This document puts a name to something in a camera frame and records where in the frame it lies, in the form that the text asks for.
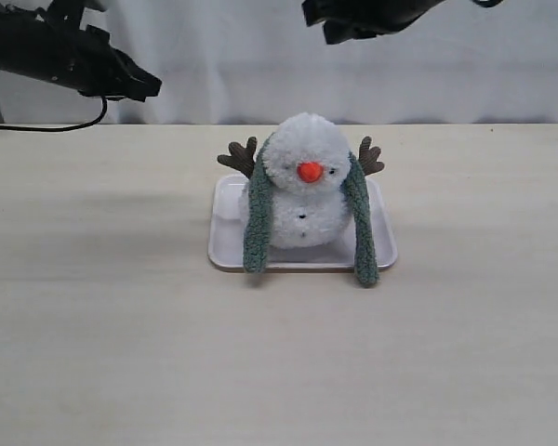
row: white fluffy body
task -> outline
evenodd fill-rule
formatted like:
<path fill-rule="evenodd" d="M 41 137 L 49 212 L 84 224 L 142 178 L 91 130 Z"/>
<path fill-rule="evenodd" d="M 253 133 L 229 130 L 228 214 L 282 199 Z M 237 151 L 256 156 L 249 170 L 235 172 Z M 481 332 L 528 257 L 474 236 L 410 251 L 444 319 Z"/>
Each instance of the white fluffy body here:
<path fill-rule="evenodd" d="M 350 172 L 350 147 L 339 128 L 316 114 L 301 113 L 281 123 L 262 155 L 273 183 L 271 245 L 309 247 L 330 243 L 349 224 L 352 213 L 340 186 Z M 313 183 L 298 175 L 301 163 L 315 162 L 323 175 Z M 248 183 L 239 200 L 248 220 Z"/>

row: snowman plush toy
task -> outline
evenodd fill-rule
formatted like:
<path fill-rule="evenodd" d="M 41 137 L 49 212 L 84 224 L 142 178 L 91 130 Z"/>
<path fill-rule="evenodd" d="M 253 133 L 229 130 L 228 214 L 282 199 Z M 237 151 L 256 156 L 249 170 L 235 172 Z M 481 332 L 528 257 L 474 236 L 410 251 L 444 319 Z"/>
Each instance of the snowman plush toy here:
<path fill-rule="evenodd" d="M 229 145 L 218 162 L 247 178 L 239 199 L 245 225 L 244 269 L 262 273 L 269 247 L 304 248 L 334 242 L 353 219 L 354 273 L 369 287 L 379 280 L 365 176 L 379 172 L 380 148 L 365 137 L 356 158 L 339 128 L 301 113 L 282 122 L 255 157 L 257 140 Z"/>

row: orange carrot nose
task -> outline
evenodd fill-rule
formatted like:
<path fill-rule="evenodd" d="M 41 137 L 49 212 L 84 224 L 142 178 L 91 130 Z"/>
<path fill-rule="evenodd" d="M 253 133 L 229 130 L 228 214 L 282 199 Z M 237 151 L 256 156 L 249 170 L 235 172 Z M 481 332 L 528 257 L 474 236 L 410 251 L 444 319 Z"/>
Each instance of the orange carrot nose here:
<path fill-rule="evenodd" d="M 323 167 L 318 163 L 302 163 L 298 166 L 298 175 L 302 181 L 313 183 L 323 175 Z"/>

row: white curtain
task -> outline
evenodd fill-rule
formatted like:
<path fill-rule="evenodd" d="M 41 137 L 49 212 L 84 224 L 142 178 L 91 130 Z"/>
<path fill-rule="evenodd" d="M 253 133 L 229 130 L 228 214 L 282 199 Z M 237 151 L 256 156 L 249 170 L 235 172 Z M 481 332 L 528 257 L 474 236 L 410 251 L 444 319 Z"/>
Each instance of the white curtain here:
<path fill-rule="evenodd" d="M 46 7 L 49 0 L 9 0 Z M 327 46 L 301 0 L 112 0 L 90 22 L 163 80 L 108 123 L 558 123 L 558 0 L 448 0 L 406 31 Z M 0 121 L 78 123 L 97 99 L 0 72 Z"/>

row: wooden table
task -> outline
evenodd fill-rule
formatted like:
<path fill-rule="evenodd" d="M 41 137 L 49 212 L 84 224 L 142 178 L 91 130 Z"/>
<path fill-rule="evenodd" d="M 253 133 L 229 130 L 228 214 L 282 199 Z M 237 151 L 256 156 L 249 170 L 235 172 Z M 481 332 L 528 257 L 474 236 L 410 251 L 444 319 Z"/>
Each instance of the wooden table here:
<path fill-rule="evenodd" d="M 343 128 L 372 290 L 208 262 L 215 158 L 273 127 L 0 132 L 0 446 L 558 445 L 558 125 Z"/>

